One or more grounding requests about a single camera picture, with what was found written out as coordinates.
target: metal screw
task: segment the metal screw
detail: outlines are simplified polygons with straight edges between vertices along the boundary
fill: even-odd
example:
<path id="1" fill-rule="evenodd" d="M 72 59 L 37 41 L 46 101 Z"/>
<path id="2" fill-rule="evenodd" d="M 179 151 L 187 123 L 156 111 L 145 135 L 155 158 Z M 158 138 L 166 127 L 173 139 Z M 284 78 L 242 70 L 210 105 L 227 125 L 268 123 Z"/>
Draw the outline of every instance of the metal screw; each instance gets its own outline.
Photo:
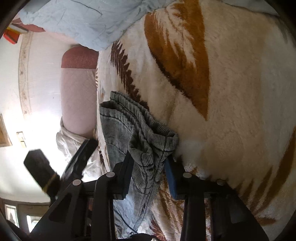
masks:
<path id="1" fill-rule="evenodd" d="M 183 177 L 184 178 L 191 178 L 192 177 L 192 174 L 190 172 L 184 172 L 183 173 Z"/>
<path id="2" fill-rule="evenodd" d="M 114 177 L 115 173 L 114 172 L 107 172 L 106 176 L 107 177 Z"/>
<path id="3" fill-rule="evenodd" d="M 78 185 L 80 185 L 81 180 L 76 179 L 76 180 L 74 180 L 72 183 L 73 183 L 74 186 L 78 186 Z"/>
<path id="4" fill-rule="evenodd" d="M 225 181 L 222 180 L 222 179 L 218 179 L 216 182 L 217 182 L 217 184 L 218 184 L 219 186 L 224 186 L 224 185 L 225 185 Z"/>

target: brown leaf pattern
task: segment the brown leaf pattern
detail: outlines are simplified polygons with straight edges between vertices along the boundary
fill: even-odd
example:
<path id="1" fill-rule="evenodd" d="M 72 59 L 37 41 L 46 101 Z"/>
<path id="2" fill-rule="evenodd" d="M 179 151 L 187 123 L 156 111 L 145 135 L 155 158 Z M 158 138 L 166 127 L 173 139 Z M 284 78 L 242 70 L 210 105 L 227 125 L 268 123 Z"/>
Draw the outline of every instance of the brown leaf pattern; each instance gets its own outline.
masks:
<path id="1" fill-rule="evenodd" d="M 99 86 L 99 75 L 98 75 L 98 68 L 96 68 L 96 75 L 95 75 L 95 79 L 96 79 L 96 89 L 98 90 L 98 86 Z"/>
<path id="2" fill-rule="evenodd" d="M 162 73 L 207 120 L 210 73 L 199 1 L 177 1 L 148 13 L 144 30 Z"/>
<path id="3" fill-rule="evenodd" d="M 261 184 L 255 191 L 255 195 L 253 197 L 253 200 L 250 204 L 250 210 L 251 212 L 255 215 L 257 221 L 262 225 L 270 225 L 276 222 L 276 219 L 271 218 L 271 217 L 260 217 L 258 214 L 266 209 L 272 200 L 278 195 L 279 191 L 281 190 L 282 186 L 286 182 L 289 174 L 291 173 L 292 169 L 292 164 L 294 160 L 294 155 L 295 155 L 295 142 L 296 142 L 296 137 L 295 137 L 295 129 L 293 131 L 293 134 L 291 136 L 291 139 L 289 141 L 289 145 L 285 151 L 285 154 L 279 164 L 279 168 L 277 170 L 276 176 L 274 179 L 271 181 L 271 174 L 273 167 L 270 167 L 266 175 L 264 176 Z M 260 205 L 260 201 L 266 192 L 268 183 L 271 181 L 271 186 L 269 187 L 267 194 L 263 200 L 262 205 Z M 243 192 L 241 195 L 241 199 L 245 204 L 248 203 L 248 201 L 251 198 L 251 192 L 252 192 L 252 187 L 253 187 L 254 180 L 251 180 L 249 185 L 247 186 L 246 190 Z M 242 182 L 236 187 L 237 193 L 240 193 L 241 187 L 242 187 Z"/>
<path id="4" fill-rule="evenodd" d="M 165 212 L 167 218 L 174 223 L 174 227 L 178 232 L 181 231 L 182 221 L 183 221 L 183 213 L 184 213 L 184 201 L 183 200 L 174 200 L 170 195 L 168 181 L 164 175 L 163 183 L 160 185 L 159 196 L 162 208 Z M 174 212 L 171 212 L 170 208 L 174 207 L 177 216 L 175 216 Z"/>
<path id="5" fill-rule="evenodd" d="M 161 241 L 167 241 L 163 232 L 161 231 L 161 228 L 154 219 L 151 220 L 150 229 L 153 232 L 153 235 L 155 235 L 158 239 Z"/>
<path id="6" fill-rule="evenodd" d="M 211 224 L 211 216 L 212 216 L 212 207 L 211 207 L 211 201 L 209 198 L 205 198 L 205 221 L 206 221 L 206 240 L 205 241 L 211 241 L 212 240 L 212 224 Z"/>
<path id="7" fill-rule="evenodd" d="M 116 68 L 117 74 L 121 79 L 124 89 L 126 90 L 129 97 L 144 106 L 149 110 L 146 101 L 141 100 L 139 89 L 133 84 L 133 78 L 131 77 L 131 70 L 128 69 L 129 63 L 127 63 L 128 56 L 124 54 L 125 49 L 122 48 L 123 44 L 119 41 L 115 41 L 111 48 L 111 64 Z"/>

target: window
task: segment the window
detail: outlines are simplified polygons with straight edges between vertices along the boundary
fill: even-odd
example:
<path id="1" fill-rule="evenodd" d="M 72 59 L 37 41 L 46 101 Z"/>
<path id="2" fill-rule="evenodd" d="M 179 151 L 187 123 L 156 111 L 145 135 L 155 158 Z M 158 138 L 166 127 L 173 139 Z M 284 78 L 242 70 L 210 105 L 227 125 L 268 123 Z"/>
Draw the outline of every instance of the window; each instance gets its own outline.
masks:
<path id="1" fill-rule="evenodd" d="M 5 214 L 6 219 L 12 222 L 15 226 L 19 226 L 18 218 L 17 218 L 17 208 L 16 206 L 5 204 Z"/>
<path id="2" fill-rule="evenodd" d="M 27 215 L 29 232 L 33 230 L 33 228 L 36 226 L 40 219 L 41 217 Z"/>

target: light blue pillow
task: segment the light blue pillow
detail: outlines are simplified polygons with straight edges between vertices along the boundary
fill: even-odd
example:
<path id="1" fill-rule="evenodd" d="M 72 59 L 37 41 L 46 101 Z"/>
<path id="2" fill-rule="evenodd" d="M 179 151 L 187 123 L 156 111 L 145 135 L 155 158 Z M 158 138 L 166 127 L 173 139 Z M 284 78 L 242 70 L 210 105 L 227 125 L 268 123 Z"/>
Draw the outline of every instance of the light blue pillow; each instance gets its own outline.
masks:
<path id="1" fill-rule="evenodd" d="M 222 0 L 227 4 L 247 8 L 254 12 L 266 12 L 278 16 L 278 13 L 264 0 Z"/>
<path id="2" fill-rule="evenodd" d="M 26 6 L 21 11 L 26 13 L 35 13 L 39 9 L 41 9 L 45 4 L 47 4 L 50 0 L 31 0 L 27 3 Z"/>

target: fleece blanket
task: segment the fleece blanket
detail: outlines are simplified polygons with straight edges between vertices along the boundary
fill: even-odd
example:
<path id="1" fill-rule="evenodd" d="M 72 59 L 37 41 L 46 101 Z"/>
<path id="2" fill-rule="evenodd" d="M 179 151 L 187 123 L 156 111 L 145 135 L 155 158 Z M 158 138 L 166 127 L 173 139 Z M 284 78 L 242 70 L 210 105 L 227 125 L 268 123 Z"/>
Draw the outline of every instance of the fleece blanket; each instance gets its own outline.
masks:
<path id="1" fill-rule="evenodd" d="M 149 109 L 178 134 L 174 155 L 186 170 L 227 180 L 274 240 L 296 208 L 295 64 L 278 17 L 217 0 L 176 1 L 100 52 L 98 102 L 121 91 Z M 179 240 L 183 203 L 165 180 L 151 210 L 163 240 Z"/>

